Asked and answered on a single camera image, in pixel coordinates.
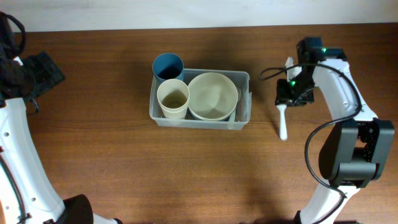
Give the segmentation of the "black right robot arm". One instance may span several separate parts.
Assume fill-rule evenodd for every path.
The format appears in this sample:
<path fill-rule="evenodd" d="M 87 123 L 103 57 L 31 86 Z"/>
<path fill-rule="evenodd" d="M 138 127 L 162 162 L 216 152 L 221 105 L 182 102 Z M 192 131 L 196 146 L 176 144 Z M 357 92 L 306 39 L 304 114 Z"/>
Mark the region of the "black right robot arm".
<path fill-rule="evenodd" d="M 319 88 L 331 121 L 312 131 L 305 143 L 308 171 L 318 182 L 294 223 L 334 223 L 348 200 L 380 178 L 394 138 L 391 121 L 377 117 L 356 87 L 348 59 L 340 48 L 322 45 L 319 37 L 297 44 L 298 64 L 288 58 L 277 81 L 280 138 L 287 139 L 285 109 L 313 103 Z"/>

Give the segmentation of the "cream bowl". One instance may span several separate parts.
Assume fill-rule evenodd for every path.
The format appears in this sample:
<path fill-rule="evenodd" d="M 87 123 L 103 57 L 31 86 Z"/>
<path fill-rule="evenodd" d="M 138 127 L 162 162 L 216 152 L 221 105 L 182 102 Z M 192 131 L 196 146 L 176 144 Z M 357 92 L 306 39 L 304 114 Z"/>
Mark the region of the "cream bowl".
<path fill-rule="evenodd" d="M 197 119 L 222 121 L 236 109 L 238 90 L 226 75 L 216 72 L 202 73 L 188 84 L 188 89 L 188 108 Z"/>

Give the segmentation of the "cream cup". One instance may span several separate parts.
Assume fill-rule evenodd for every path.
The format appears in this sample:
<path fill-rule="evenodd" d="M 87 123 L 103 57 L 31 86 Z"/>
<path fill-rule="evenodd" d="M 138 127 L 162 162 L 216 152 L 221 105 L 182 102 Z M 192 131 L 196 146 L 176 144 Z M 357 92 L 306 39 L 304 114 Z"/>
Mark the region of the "cream cup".
<path fill-rule="evenodd" d="M 190 101 L 190 91 L 181 80 L 166 80 L 158 87 L 157 100 L 166 118 L 185 119 Z"/>

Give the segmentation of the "blue cup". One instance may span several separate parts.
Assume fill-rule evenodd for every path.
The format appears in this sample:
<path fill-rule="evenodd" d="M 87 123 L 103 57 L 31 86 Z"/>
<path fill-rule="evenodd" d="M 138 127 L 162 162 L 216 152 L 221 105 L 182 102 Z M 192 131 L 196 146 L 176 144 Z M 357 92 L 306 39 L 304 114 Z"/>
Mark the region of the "blue cup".
<path fill-rule="evenodd" d="M 152 64 L 152 71 L 154 78 L 163 83 L 166 80 L 184 79 L 184 64 L 183 60 L 176 54 L 164 53 L 155 58 Z"/>

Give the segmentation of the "blue bowl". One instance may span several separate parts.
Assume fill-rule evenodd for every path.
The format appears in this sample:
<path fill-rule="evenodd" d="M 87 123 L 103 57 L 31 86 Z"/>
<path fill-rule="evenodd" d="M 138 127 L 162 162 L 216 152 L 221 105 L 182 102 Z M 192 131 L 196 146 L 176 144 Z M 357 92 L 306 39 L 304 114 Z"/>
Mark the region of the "blue bowl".
<path fill-rule="evenodd" d="M 200 120 L 200 121 L 227 121 L 230 117 L 230 116 L 227 116 L 227 117 L 225 117 L 223 119 L 219 119 L 219 120 L 201 119 L 198 116 L 196 116 L 195 114 L 193 114 L 193 112 L 191 112 L 190 110 L 188 112 L 189 112 L 189 115 L 192 117 L 192 119 Z"/>

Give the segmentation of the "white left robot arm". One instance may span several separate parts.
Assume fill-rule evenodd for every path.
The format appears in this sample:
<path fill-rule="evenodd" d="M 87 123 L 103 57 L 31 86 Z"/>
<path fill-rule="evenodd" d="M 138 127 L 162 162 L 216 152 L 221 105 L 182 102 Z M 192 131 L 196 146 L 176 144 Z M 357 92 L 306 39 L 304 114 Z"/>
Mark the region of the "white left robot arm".
<path fill-rule="evenodd" d="M 95 213 L 88 198 L 61 199 L 32 140 L 27 103 L 64 81 L 46 52 L 20 59 L 24 26 L 1 13 L 1 205 L 6 223 L 120 223 Z"/>

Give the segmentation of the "white plastic spoon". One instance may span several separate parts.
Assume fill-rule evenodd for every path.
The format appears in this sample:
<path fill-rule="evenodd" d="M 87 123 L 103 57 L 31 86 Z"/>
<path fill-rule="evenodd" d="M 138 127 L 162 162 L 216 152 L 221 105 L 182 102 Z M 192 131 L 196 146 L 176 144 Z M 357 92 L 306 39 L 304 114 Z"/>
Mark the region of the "white plastic spoon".
<path fill-rule="evenodd" d="M 286 120 L 285 120 L 285 110 L 287 108 L 287 105 L 285 104 L 279 104 L 276 106 L 277 109 L 279 110 L 279 137 L 281 140 L 286 141 L 288 139 L 287 135 L 287 125 L 286 125 Z"/>

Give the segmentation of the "white plastic fork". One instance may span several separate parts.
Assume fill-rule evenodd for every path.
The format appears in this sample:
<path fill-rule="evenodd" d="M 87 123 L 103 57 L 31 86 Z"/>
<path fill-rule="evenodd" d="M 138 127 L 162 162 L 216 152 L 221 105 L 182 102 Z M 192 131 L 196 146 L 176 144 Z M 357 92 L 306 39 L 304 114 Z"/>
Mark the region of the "white plastic fork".
<path fill-rule="evenodd" d="M 242 97 L 242 90 L 240 89 L 240 88 L 236 88 L 237 89 L 237 93 L 238 93 L 238 100 L 237 100 L 237 103 L 239 103 L 240 102 L 240 100 L 241 100 L 241 97 Z"/>

